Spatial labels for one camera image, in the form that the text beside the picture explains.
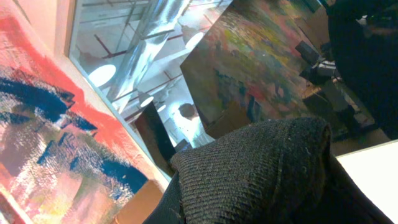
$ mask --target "ceiling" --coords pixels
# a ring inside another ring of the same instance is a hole
[[[166,123],[178,105],[193,104],[180,65],[191,52],[190,33],[206,33],[232,0],[77,0],[70,57],[89,73],[85,55],[114,65],[100,90],[121,116],[142,112],[138,90],[154,96]]]

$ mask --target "colorful painted canvas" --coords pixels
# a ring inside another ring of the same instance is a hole
[[[308,66],[295,47],[307,38],[294,18],[309,13],[298,1],[235,0],[182,64],[203,124],[231,102],[252,122],[307,116],[302,103]]]
[[[0,2],[0,223],[109,223],[160,172],[9,6]]]

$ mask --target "round light fixture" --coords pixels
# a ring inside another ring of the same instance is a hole
[[[162,105],[159,109],[157,109],[157,112],[161,112],[161,111],[163,111],[164,109],[166,109],[166,105]]]
[[[88,78],[94,83],[95,86],[100,87],[107,83],[116,73],[114,65],[103,65],[88,75]]]
[[[187,42],[187,44],[185,45],[185,47],[186,47],[188,50],[193,50],[193,49],[196,47],[196,45],[199,44],[200,40],[201,40],[204,36],[205,36],[205,34],[202,33],[202,32],[199,32],[199,33],[195,34],[195,35]]]
[[[154,97],[148,93],[143,93],[143,92],[139,91],[138,94],[139,94],[139,106],[140,107],[145,107],[149,103],[151,103],[152,100],[154,100]]]

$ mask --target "paint smudge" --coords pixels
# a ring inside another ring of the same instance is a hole
[[[301,99],[306,81],[299,77],[306,63],[295,50],[306,39],[294,25],[303,7],[235,0],[225,10],[181,66],[205,126],[231,102],[252,122],[310,114]]]
[[[0,212],[7,222],[109,223],[159,171],[114,117],[33,47],[0,3]],[[4,207],[10,195],[18,206]]]

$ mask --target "red paint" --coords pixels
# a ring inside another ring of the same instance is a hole
[[[255,97],[257,101],[266,101],[266,96],[264,96],[264,91],[261,90],[259,86],[254,83],[248,83],[248,94]]]
[[[15,224],[18,223],[25,223],[21,216],[14,210],[12,205],[8,202],[6,196],[4,196],[0,192],[0,211],[8,217],[9,219],[13,220]]]
[[[98,128],[95,139],[105,144],[110,150],[116,153],[123,153],[123,155],[127,157],[126,159],[133,164],[140,163],[140,165],[143,165],[139,162],[139,159],[137,160],[137,157],[141,158],[139,154],[137,155],[138,152],[142,153],[141,150],[137,148],[135,142],[131,139],[121,123],[114,117],[101,113],[86,103],[83,90],[76,86],[74,82],[52,62],[51,58],[38,52],[32,46],[15,18],[8,17],[6,19],[1,19],[0,32],[2,32],[2,35],[6,35],[8,41],[17,49],[15,51],[10,51],[12,52],[12,54],[9,54],[10,57],[7,57],[8,54],[3,54],[2,58],[0,58],[0,63],[5,66],[19,68],[28,74],[40,78],[49,85],[72,92],[75,95],[73,100],[76,103],[72,106],[71,110],[84,117]],[[21,55],[23,60],[18,60],[18,54]]]
[[[262,2],[260,7],[268,15],[274,15],[275,14],[274,12],[272,12],[272,10],[270,9],[270,5],[267,2]],[[276,23],[279,25],[279,28],[285,34],[286,38],[288,38],[287,43],[289,45],[289,51],[295,57],[300,57],[300,53],[295,49],[295,47],[300,43],[302,38],[301,38],[301,36],[299,36],[298,33],[294,32],[287,25],[288,21],[293,21],[291,16],[290,15],[287,15],[287,16],[276,15],[276,16],[272,16],[272,19],[276,20]]]

